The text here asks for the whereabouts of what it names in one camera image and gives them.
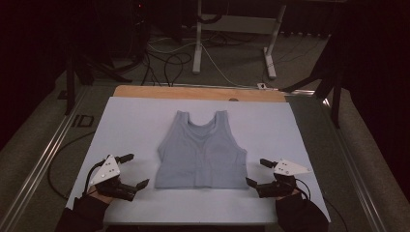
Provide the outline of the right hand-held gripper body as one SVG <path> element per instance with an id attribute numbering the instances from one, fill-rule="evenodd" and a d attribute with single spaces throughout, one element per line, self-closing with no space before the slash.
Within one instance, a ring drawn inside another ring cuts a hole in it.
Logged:
<path id="1" fill-rule="evenodd" d="M 295 189 L 296 175 L 306 174 L 310 169 L 290 160 L 281 159 L 274 171 L 274 181 L 269 184 L 257 184 L 256 191 L 260 198 L 277 197 L 289 194 Z"/>

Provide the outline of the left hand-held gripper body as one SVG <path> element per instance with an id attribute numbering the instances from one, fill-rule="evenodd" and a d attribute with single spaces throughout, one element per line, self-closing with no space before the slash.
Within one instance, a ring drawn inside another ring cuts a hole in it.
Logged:
<path id="1" fill-rule="evenodd" d="M 97 173 L 88 180 L 90 186 L 95 186 L 97 191 L 105 196 L 133 201 L 136 189 L 133 186 L 124 185 L 119 180 L 121 174 L 116 157 L 108 155 L 106 159 L 96 163 L 91 172 L 99 168 Z"/>

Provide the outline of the light blue tank top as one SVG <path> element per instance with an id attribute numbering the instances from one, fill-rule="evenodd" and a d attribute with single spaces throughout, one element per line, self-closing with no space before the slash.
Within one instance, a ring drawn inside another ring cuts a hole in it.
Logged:
<path id="1" fill-rule="evenodd" d="M 225 111 L 217 111 L 201 126 L 188 112 L 177 112 L 158 152 L 157 189 L 248 187 L 247 151 L 237 144 Z"/>

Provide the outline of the person's right hand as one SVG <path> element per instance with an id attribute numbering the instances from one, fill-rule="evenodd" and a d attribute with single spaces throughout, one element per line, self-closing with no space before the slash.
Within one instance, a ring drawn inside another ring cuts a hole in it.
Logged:
<path id="1" fill-rule="evenodd" d="M 281 200 L 281 199 L 284 199 L 285 197 L 289 197 L 289 196 L 292 196 L 292 195 L 296 195 L 296 194 L 298 194 L 298 193 L 300 193 L 300 191 L 297 190 L 296 188 L 294 188 L 291 193 L 285 194 L 285 195 L 282 195 L 282 196 L 277 196 L 277 197 L 274 197 L 274 198 L 275 198 L 275 200 L 279 201 L 279 200 Z"/>

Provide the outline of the person's left hand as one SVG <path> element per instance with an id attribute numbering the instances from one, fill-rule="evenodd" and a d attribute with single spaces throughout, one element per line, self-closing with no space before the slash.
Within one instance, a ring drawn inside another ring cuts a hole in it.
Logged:
<path id="1" fill-rule="evenodd" d="M 112 197 L 109 196 L 105 196 L 100 194 L 95 186 L 91 186 L 89 187 L 89 189 L 87 190 L 87 194 L 100 200 L 101 202 L 105 203 L 105 204 L 110 204 L 113 201 Z"/>

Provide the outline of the wooden table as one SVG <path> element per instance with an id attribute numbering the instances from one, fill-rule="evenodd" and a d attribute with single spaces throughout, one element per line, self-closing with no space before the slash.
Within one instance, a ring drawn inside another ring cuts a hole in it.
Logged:
<path id="1" fill-rule="evenodd" d="M 120 85 L 114 97 L 229 102 L 286 102 L 280 91 Z"/>

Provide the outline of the black tripod stand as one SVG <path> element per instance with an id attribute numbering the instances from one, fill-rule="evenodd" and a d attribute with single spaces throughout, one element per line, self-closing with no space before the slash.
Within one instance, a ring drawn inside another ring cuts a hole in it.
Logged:
<path id="1" fill-rule="evenodd" d="M 126 79 L 114 71 L 105 67 L 104 65 L 96 62 L 92 58 L 84 54 L 76 54 L 70 52 L 66 59 L 66 115 L 69 115 L 75 106 L 75 87 L 74 87 L 74 77 L 77 75 L 81 83 L 85 85 L 91 85 L 94 81 L 94 77 L 89 72 L 89 68 L 94 68 L 99 72 L 106 74 L 112 79 L 123 82 L 130 83 L 130 79 Z"/>
<path id="2" fill-rule="evenodd" d="M 325 100 L 330 94 L 332 96 L 331 103 L 331 120 L 334 126 L 339 129 L 339 106 L 341 94 L 341 82 L 343 78 L 343 67 L 340 60 L 340 54 L 336 56 L 333 52 L 337 51 L 337 34 L 333 33 L 325 45 L 321 55 L 316 61 L 310 75 L 299 82 L 296 82 L 288 87 L 281 88 L 281 92 L 292 93 L 301 87 L 319 80 L 317 88 L 313 95 L 317 99 Z"/>

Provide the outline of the dark equipment rack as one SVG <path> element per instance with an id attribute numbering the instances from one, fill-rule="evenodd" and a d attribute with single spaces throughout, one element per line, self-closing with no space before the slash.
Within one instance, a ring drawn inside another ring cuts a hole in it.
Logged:
<path id="1" fill-rule="evenodd" d="M 148 0 L 93 0 L 108 57 L 140 63 L 149 39 Z"/>

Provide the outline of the white metal desk frame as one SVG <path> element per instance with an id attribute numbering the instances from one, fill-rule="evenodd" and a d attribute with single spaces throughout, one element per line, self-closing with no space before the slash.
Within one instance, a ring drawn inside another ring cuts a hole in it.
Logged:
<path id="1" fill-rule="evenodd" d="M 199 19 L 196 22 L 195 49 L 193 58 L 193 73 L 200 73 L 202 52 L 205 47 L 202 45 L 201 36 L 203 30 L 251 33 L 270 35 L 270 43 L 263 48 L 267 75 L 270 79 L 277 77 L 274 65 L 273 51 L 279 34 L 279 29 L 286 10 L 287 4 L 284 1 L 279 2 L 278 11 L 274 18 L 250 17 L 222 14 L 220 18 L 216 14 L 202 13 L 202 0 L 197 0 L 197 15 Z"/>

